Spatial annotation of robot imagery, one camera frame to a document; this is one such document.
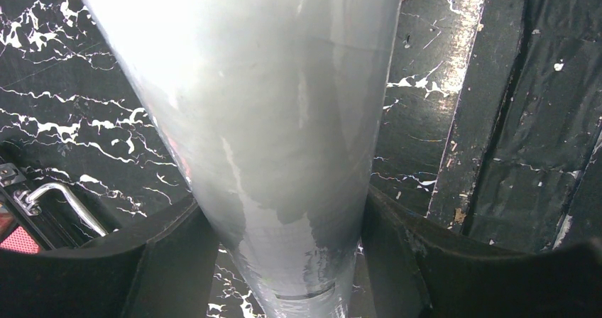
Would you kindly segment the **white shuttlecock tube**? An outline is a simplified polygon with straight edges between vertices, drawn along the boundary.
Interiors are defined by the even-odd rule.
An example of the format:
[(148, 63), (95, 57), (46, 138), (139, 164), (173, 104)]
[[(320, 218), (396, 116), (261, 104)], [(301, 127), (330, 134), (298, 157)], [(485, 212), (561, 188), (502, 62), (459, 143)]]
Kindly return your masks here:
[(268, 317), (347, 317), (402, 0), (83, 0)]

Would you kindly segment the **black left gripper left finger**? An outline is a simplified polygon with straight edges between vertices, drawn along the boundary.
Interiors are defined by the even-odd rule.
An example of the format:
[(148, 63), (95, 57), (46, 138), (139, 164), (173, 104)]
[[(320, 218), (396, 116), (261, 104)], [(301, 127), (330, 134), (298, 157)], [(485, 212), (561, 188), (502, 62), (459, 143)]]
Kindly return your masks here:
[(1, 252), (2, 317), (204, 317), (218, 239), (191, 197), (81, 248)]

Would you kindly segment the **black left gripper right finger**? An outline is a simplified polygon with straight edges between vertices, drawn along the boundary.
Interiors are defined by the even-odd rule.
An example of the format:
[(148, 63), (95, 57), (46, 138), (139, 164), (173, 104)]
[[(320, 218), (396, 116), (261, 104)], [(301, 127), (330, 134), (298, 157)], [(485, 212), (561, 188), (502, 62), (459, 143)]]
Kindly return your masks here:
[(600, 317), (601, 241), (522, 253), (369, 187), (361, 234), (378, 317)]

